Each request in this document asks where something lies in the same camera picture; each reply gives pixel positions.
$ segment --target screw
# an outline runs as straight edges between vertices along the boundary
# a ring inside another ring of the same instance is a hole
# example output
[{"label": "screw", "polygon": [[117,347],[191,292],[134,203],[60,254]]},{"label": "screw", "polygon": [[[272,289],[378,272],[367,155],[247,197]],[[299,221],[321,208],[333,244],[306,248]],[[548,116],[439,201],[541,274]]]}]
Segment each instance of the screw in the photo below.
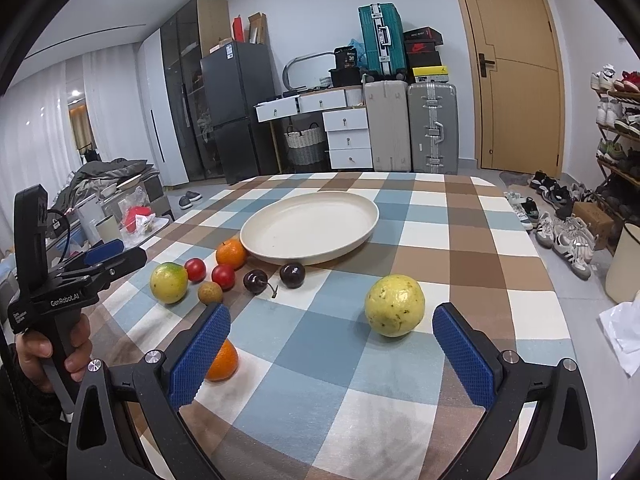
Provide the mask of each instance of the screw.
[{"label": "screw", "polygon": [[97,372],[100,367],[102,366],[102,361],[100,361],[100,359],[94,359],[93,361],[91,361],[88,365],[87,365],[87,369],[90,372]]},{"label": "screw", "polygon": [[502,358],[512,365],[520,360],[520,356],[515,350],[505,350],[502,352]]},{"label": "screw", "polygon": [[562,366],[564,366],[570,372],[573,372],[578,367],[575,361],[569,358],[562,360]]},{"label": "screw", "polygon": [[159,350],[151,350],[146,353],[145,361],[150,365],[157,363],[162,357],[162,352]]}]

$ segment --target wicker basket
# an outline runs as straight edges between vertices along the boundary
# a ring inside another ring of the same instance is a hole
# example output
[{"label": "wicker basket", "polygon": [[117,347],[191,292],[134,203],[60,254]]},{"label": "wicker basket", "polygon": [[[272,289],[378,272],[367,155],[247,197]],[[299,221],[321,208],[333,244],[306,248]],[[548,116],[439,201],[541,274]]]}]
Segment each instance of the wicker basket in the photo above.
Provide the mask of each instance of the wicker basket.
[{"label": "wicker basket", "polygon": [[326,134],[317,123],[312,123],[315,128],[308,130],[289,130],[285,134],[289,151],[289,161],[295,166],[305,166],[320,162],[324,159]]}]

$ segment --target white curtain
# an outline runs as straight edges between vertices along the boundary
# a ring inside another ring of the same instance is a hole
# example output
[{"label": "white curtain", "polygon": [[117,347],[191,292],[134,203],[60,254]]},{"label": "white curtain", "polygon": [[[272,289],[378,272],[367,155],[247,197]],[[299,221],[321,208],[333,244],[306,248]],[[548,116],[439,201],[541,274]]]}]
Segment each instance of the white curtain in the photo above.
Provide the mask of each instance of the white curtain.
[{"label": "white curtain", "polygon": [[140,102],[133,44],[82,56],[84,94],[100,158],[146,158],[154,164]]},{"label": "white curtain", "polygon": [[20,81],[0,98],[0,248],[14,242],[15,194],[36,184],[49,205],[81,165],[66,105],[65,63]]}]

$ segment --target teal suitcase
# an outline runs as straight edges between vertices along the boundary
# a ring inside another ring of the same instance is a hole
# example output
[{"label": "teal suitcase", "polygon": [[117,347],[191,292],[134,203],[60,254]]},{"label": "teal suitcase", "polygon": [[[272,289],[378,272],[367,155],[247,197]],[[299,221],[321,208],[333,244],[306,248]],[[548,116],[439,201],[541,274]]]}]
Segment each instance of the teal suitcase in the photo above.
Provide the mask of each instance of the teal suitcase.
[{"label": "teal suitcase", "polygon": [[396,6],[371,4],[358,10],[369,70],[385,78],[406,79],[402,21]]}]

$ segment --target checkered tablecloth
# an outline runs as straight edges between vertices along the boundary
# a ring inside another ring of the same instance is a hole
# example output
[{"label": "checkered tablecloth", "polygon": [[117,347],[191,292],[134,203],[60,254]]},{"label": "checkered tablecloth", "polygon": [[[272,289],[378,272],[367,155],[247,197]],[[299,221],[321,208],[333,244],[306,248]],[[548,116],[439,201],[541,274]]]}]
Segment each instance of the checkered tablecloth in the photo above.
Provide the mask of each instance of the checkered tablecloth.
[{"label": "checkered tablecloth", "polygon": [[[148,286],[155,266],[197,256],[210,271],[215,248],[253,213],[318,190],[373,200],[380,221],[372,237],[309,267],[302,288],[281,286],[275,299],[242,287],[255,267],[279,280],[276,266],[250,258],[224,299],[239,369],[226,382],[205,382],[180,412],[228,479],[435,479],[482,415],[433,336],[438,304],[451,301],[499,349],[529,362],[575,358],[532,241],[502,191],[480,178],[316,173],[240,182],[145,243],[148,264],[90,310],[94,355],[114,365],[164,349],[204,307],[196,285],[180,303],[159,304]],[[370,286],[396,273],[420,283],[427,307],[397,340],[372,332],[363,312]],[[508,470],[531,415],[526,406],[494,475]]]}]

